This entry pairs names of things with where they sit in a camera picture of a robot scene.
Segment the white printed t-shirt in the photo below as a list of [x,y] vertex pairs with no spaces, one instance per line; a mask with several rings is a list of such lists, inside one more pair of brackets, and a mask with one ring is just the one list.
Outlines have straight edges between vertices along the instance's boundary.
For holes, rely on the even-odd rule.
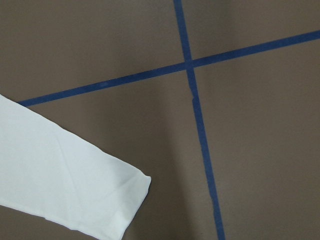
[[42,115],[0,98],[0,203],[120,240],[151,178]]

